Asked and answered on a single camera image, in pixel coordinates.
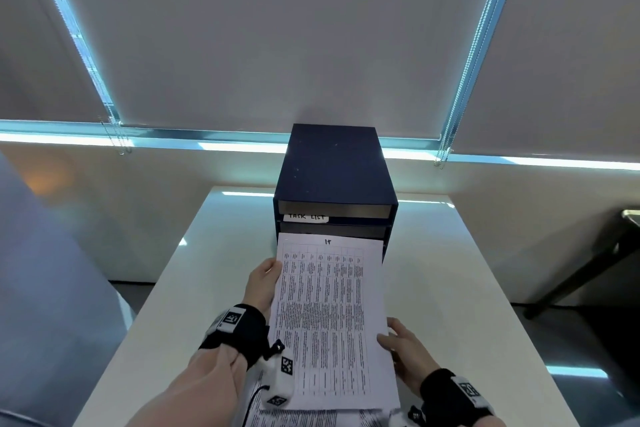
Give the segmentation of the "grey drawer front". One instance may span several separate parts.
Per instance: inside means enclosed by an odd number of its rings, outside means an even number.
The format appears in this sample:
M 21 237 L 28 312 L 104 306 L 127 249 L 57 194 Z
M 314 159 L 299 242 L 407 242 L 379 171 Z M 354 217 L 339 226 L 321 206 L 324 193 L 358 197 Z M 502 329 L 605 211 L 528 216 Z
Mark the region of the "grey drawer front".
M 392 227 L 340 225 L 330 223 L 279 223 L 278 234 L 311 234 L 322 236 L 351 237 L 358 239 L 388 240 Z
M 392 204 L 313 203 L 277 201 L 279 214 L 324 215 L 329 218 L 362 218 L 386 220 L 394 208 Z

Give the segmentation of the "printed paper sheet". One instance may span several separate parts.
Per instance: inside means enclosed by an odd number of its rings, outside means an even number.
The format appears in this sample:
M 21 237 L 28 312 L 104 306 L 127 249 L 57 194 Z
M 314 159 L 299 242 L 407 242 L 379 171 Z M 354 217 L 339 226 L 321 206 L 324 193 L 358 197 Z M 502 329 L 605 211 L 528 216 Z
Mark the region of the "printed paper sheet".
M 401 402 L 386 334 L 383 241 L 278 236 L 282 272 L 269 340 L 292 356 L 292 399 L 283 410 L 394 410 Z

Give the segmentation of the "person's left forearm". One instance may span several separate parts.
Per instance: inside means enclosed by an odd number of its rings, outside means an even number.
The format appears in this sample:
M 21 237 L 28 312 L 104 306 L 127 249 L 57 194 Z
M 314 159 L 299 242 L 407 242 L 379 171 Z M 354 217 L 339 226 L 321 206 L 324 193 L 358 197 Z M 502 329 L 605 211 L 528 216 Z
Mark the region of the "person's left forearm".
M 125 427 L 230 427 L 247 366 L 231 346 L 199 349 L 185 370 L 140 407 Z

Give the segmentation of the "person's left hand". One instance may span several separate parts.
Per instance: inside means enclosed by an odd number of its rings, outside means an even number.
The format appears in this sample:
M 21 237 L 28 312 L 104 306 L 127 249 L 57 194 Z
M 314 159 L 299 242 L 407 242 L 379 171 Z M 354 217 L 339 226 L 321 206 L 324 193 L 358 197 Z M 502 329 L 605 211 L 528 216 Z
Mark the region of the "person's left hand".
M 249 275 L 241 303 L 258 309 L 268 319 L 277 282 L 263 283 L 260 280 L 259 264 Z

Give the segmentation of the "navy blue drawer box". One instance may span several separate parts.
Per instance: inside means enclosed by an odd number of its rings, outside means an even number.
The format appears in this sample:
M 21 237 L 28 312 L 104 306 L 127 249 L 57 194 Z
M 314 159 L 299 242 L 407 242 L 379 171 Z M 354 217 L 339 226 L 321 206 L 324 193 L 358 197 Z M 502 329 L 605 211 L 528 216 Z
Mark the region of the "navy blue drawer box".
M 394 205 L 386 220 L 330 218 L 328 222 L 340 225 L 393 228 L 399 207 L 376 129 L 365 126 L 294 124 L 273 198 L 276 240 L 283 222 L 278 200 Z M 383 258 L 391 233 L 388 240 L 377 240 L 382 242 Z

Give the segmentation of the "grey partition panel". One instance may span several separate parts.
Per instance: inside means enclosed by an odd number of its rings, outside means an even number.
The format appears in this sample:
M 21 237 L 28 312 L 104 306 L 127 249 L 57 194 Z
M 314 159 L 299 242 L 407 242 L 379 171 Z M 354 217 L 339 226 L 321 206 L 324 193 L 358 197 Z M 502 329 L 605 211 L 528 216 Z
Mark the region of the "grey partition panel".
M 0 153 L 0 427 L 73 427 L 134 318 Z

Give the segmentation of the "person's right hand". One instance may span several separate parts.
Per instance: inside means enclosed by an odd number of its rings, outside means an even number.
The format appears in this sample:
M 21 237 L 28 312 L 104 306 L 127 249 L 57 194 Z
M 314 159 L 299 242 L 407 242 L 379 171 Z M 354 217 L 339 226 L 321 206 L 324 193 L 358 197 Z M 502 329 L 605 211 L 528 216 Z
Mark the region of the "person's right hand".
M 401 338 L 399 357 L 392 357 L 396 376 L 414 395 L 421 397 L 422 383 L 429 375 L 441 369 L 441 366 L 415 334 L 399 319 L 388 317 L 387 327 L 387 334 L 396 334 Z

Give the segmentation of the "stack of printed papers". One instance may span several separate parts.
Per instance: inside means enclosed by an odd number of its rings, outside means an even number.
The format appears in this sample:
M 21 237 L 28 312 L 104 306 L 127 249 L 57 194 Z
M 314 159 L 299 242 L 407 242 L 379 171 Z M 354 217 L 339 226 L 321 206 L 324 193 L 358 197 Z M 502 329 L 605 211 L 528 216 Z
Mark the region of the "stack of printed papers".
M 365 410 L 292 410 L 288 406 L 268 410 L 262 407 L 260 391 L 262 375 L 251 389 L 247 389 L 236 413 L 233 427 L 387 427 L 388 415 L 399 407 L 397 381 L 383 383 L 384 393 L 390 393 L 393 409 Z

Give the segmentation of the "black wrist band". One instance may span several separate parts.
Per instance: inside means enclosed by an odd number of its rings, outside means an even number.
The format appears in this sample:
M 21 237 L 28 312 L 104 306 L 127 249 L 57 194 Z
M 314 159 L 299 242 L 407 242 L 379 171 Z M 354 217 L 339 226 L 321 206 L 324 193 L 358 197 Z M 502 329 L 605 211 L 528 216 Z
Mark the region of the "black wrist band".
M 251 305 L 237 304 L 223 310 L 206 331 L 199 350 L 214 350 L 225 344 L 247 361 L 250 370 L 269 349 L 269 326 L 262 312 Z
M 421 411 L 427 427 L 473 427 L 494 415 L 489 402 L 468 381 L 448 369 L 438 369 L 420 385 Z

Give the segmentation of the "black left wrist band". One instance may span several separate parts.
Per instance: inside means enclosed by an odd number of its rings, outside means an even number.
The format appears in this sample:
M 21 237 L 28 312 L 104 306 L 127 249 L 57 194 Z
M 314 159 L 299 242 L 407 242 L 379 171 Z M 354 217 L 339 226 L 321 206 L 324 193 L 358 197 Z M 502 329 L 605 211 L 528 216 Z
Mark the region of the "black left wrist band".
M 225 344 L 247 361 L 250 370 L 269 349 L 269 326 L 262 312 L 251 305 L 237 304 L 223 310 L 206 331 L 199 350 L 214 350 Z

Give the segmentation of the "black right wrist band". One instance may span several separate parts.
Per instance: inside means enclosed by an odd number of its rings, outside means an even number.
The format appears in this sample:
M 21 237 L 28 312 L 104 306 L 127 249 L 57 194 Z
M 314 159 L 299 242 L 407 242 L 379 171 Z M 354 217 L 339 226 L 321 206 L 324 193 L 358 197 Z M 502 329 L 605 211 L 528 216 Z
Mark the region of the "black right wrist band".
M 427 427 L 473 427 L 494 415 L 489 402 L 468 381 L 448 369 L 438 369 L 420 385 L 421 411 Z

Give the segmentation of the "grey roller blind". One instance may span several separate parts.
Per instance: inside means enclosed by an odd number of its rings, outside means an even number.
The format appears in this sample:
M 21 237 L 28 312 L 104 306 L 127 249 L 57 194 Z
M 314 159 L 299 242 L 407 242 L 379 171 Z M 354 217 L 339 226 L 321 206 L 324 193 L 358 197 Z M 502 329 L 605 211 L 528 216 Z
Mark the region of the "grey roller blind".
M 0 0 L 0 120 L 109 120 L 54 0 Z
M 124 124 L 437 138 L 485 0 L 68 0 Z
M 452 149 L 640 162 L 640 0 L 506 0 Z

